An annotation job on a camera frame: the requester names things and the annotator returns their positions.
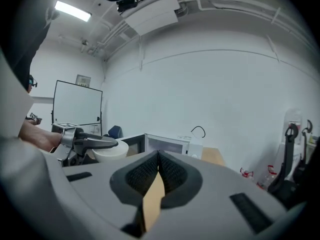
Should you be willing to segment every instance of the white bowl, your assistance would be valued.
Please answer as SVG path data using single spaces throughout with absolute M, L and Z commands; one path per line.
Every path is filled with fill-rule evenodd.
M 122 140 L 117 140 L 118 146 L 106 149 L 92 149 L 95 159 L 100 162 L 108 162 L 110 160 L 122 159 L 127 156 L 129 146 Z

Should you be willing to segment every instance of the whiteboard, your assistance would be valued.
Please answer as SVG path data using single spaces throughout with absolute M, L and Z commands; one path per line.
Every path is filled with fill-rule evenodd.
M 100 124 L 101 100 L 101 90 L 58 80 L 53 98 L 53 123 Z

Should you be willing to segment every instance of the white machine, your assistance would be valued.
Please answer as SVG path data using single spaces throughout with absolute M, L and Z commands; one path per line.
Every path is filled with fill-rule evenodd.
M 196 159 L 201 159 L 202 157 L 202 140 L 196 138 L 192 132 L 186 134 L 146 132 L 123 137 L 119 140 L 124 141 L 129 145 L 129 156 L 143 152 L 164 150 Z

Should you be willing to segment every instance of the blue chair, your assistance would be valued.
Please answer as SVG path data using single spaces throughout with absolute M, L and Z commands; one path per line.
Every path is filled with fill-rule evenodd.
M 114 139 L 122 138 L 123 137 L 122 129 L 120 126 L 115 125 L 108 131 L 108 134 L 105 134 L 103 136 L 104 137 L 111 137 Z

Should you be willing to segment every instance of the black cable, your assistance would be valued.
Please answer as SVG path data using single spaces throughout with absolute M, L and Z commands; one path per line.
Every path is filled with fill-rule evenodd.
M 193 132 L 193 130 L 196 129 L 197 127 L 200 127 L 200 128 L 203 130 L 203 132 L 204 132 L 204 136 L 203 136 L 202 138 L 206 137 L 206 131 L 205 131 L 205 129 L 203 129 L 200 125 L 194 127 L 191 132 Z

